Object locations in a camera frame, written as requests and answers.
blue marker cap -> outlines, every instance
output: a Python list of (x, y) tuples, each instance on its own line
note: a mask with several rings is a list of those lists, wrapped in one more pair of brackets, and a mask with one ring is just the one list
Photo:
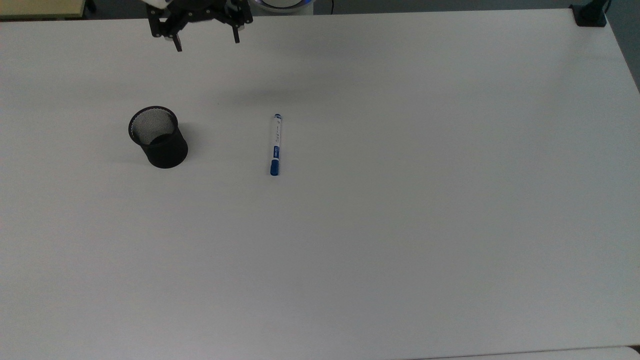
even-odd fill
[(276, 159), (271, 160), (271, 175), (278, 176), (278, 167), (280, 162)]

table surface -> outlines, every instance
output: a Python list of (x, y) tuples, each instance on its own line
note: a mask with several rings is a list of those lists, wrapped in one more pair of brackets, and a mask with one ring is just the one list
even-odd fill
[(640, 360), (640, 354), (628, 347), (526, 352), (522, 354), (459, 357), (453, 360)]
[[(0, 28), (0, 357), (640, 343), (640, 95), (570, 10)], [(186, 161), (126, 131), (162, 105)], [(270, 123), (284, 117), (278, 177)]]
[(0, 19), (81, 17), (84, 0), (0, 0)]

marker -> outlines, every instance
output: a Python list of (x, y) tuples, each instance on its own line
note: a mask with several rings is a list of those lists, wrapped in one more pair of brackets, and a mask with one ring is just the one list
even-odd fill
[(282, 130), (282, 116), (280, 114), (273, 115), (273, 125), (275, 127), (275, 136), (273, 137), (271, 175), (278, 176), (278, 168), (280, 167), (280, 131)]

black metal mount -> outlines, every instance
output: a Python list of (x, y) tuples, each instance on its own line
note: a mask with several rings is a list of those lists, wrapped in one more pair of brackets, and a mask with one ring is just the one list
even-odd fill
[(147, 5), (147, 17), (154, 37), (172, 39), (175, 48), (182, 51), (178, 32), (190, 23), (218, 20), (233, 29), (234, 40), (240, 42), (238, 30), (253, 22), (247, 0), (174, 0), (166, 9)]
[(609, 0), (593, 0), (587, 5), (571, 5), (573, 18), (578, 26), (589, 26), (592, 28), (604, 28), (607, 18), (604, 16), (602, 8)]

robotic arm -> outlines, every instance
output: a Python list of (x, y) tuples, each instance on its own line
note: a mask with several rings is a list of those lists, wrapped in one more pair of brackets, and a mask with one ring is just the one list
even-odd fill
[(142, 0), (147, 3), (147, 17), (151, 34), (173, 40), (175, 48), (182, 51), (178, 31), (189, 22), (216, 19), (229, 24), (236, 43), (240, 42), (238, 30), (251, 24), (253, 17), (247, 0)]

